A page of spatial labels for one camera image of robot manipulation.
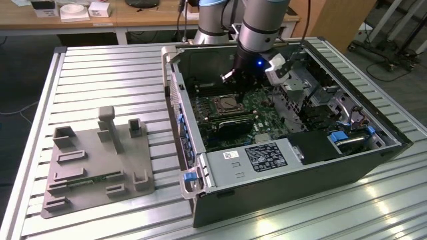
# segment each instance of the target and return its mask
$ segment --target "circuit board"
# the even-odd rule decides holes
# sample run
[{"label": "circuit board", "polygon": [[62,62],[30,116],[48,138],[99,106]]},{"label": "circuit board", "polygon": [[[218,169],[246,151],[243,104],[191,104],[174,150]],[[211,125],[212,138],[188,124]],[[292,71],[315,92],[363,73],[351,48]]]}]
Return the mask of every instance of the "circuit board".
[{"label": "circuit board", "polygon": [[[276,140],[290,132],[268,97],[268,90],[248,92],[243,103],[234,95],[195,97],[192,109],[207,152]],[[215,132],[226,125],[226,134]]]}]

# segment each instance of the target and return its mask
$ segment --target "white label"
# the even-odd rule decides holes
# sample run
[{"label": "white label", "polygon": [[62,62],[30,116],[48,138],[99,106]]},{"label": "white label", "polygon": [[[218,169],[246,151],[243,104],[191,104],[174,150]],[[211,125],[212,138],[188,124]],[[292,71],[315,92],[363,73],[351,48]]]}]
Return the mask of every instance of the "white label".
[{"label": "white label", "polygon": [[235,159],[239,157],[238,151],[224,152],[224,159]]},{"label": "white label", "polygon": [[94,23],[95,27],[102,27],[102,26],[114,26],[112,23]]}]

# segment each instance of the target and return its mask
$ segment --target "blue tab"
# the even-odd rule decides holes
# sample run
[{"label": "blue tab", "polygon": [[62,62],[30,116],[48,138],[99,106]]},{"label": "blue tab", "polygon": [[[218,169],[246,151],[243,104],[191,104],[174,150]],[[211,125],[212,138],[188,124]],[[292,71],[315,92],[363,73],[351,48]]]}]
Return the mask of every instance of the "blue tab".
[{"label": "blue tab", "polygon": [[336,131],[336,132],[332,132],[331,139],[334,143],[336,143],[338,141],[348,139],[348,136],[343,131]]},{"label": "blue tab", "polygon": [[344,125],[344,126],[350,126],[348,122],[338,121],[336,123],[340,124],[340,125]]},{"label": "blue tab", "polygon": [[369,134],[373,135],[373,134],[377,132],[377,130],[375,130],[374,127],[369,126],[369,127],[367,127],[367,132],[369,132]]},{"label": "blue tab", "polygon": [[211,7],[215,6],[218,4],[224,3],[227,0],[200,0],[199,2],[199,6],[200,7]]},{"label": "blue tab", "polygon": [[199,178],[198,178],[198,173],[195,173],[195,172],[184,173],[184,182],[186,182],[186,183],[198,181],[198,179],[199,179]]},{"label": "blue tab", "polygon": [[184,114],[180,114],[179,117],[178,117],[178,121],[183,122],[183,119],[184,119]]}]

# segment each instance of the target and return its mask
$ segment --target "white box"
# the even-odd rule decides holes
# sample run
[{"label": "white box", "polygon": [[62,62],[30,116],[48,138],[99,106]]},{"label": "white box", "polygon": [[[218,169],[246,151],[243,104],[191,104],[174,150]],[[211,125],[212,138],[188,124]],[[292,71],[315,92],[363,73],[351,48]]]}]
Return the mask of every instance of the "white box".
[{"label": "white box", "polygon": [[354,36],[354,40],[358,40],[360,43],[363,43],[367,40],[373,30],[374,30],[374,28],[370,25],[367,25],[366,23],[363,23],[359,28],[358,33]]},{"label": "white box", "polygon": [[60,21],[63,23],[90,21],[88,9],[76,4],[66,5],[60,8]]},{"label": "white box", "polygon": [[88,14],[91,17],[98,18],[110,18],[112,14],[112,8],[107,2],[92,2],[91,7],[88,8]]},{"label": "white box", "polygon": [[32,8],[38,18],[54,18],[60,16],[59,5],[51,1],[32,1]]}]

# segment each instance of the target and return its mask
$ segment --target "aluminum table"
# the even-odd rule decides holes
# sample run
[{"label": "aluminum table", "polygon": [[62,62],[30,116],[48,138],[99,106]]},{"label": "aluminum table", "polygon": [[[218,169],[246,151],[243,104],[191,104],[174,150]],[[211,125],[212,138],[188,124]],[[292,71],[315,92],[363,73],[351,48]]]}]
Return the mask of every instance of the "aluminum table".
[{"label": "aluminum table", "polygon": [[[367,99],[415,142],[359,182],[235,219],[192,228],[167,112],[164,44],[60,48],[54,55],[0,239],[425,239],[427,129],[338,50],[308,38]],[[98,108],[115,105],[116,124],[147,123],[155,193],[43,219],[54,129],[98,128]]]}]

